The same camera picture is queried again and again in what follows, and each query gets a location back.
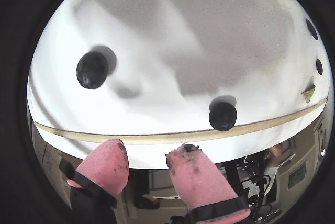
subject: white curved surface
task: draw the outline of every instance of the white curved surface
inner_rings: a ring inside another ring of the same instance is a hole
[[[209,104],[218,96],[235,97],[236,125],[302,110],[327,97],[331,79],[322,40],[308,32],[306,18],[296,0],[65,0],[32,61],[32,117],[68,131],[138,135],[210,129]],[[106,50],[101,46],[115,52],[116,69],[100,88],[84,89],[77,63],[92,49]],[[307,104],[301,92],[313,83]],[[197,143],[214,162],[239,158],[297,134],[322,109],[268,130]],[[39,131],[78,158],[97,146]],[[130,167],[166,168],[164,154],[177,146],[128,145]]]

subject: black sphere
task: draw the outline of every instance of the black sphere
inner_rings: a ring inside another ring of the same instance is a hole
[[[97,89],[106,80],[108,62],[100,52],[92,51],[80,58],[76,75],[80,85],[86,89]]]
[[[323,67],[322,67],[322,63],[319,59],[316,60],[316,69],[318,70],[319,74],[322,75],[323,74]]]
[[[306,25],[307,25],[307,28],[308,28],[309,32],[314,37],[314,39],[318,40],[318,34],[316,33],[315,28],[314,28],[313,24],[311,23],[311,21],[306,19]]]
[[[226,102],[217,103],[209,113],[209,123],[218,131],[228,131],[235,125],[236,119],[237,111],[235,107]]]

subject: wire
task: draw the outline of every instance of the wire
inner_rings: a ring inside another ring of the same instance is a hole
[[[266,190],[269,188],[269,186],[270,186],[270,182],[271,182],[271,177],[270,176],[268,176],[267,174],[264,174],[263,175],[264,177],[267,177],[268,179],[269,179],[269,182],[268,182],[268,184],[267,184],[267,187],[266,187],[266,189],[265,189],[265,191],[264,191],[264,193],[266,192]]]
[[[246,181],[250,181],[251,179],[249,178],[249,179],[247,179],[247,180],[244,180],[244,181],[241,181],[241,183],[244,183],[244,182],[246,182]]]

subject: beige trim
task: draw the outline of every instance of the beige trim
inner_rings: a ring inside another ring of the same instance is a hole
[[[173,143],[187,143],[197,142],[213,139],[221,139],[226,137],[238,136],[246,133],[260,131],[271,127],[279,126],[287,122],[293,121],[300,118],[312,111],[316,110],[324,103],[327,99],[321,100],[319,103],[308,107],[306,109],[297,111],[292,114],[281,116],[278,118],[272,118],[264,121],[254,122],[246,125],[234,126],[229,131],[217,131],[217,130],[203,130],[193,132],[180,132],[180,133],[166,133],[166,134],[153,134],[153,135],[102,135],[84,132],[74,132],[59,130],[52,127],[44,126],[40,123],[34,122],[35,125],[49,133],[73,140],[80,140],[86,142],[102,143],[107,139],[121,139],[124,144],[173,144]]]

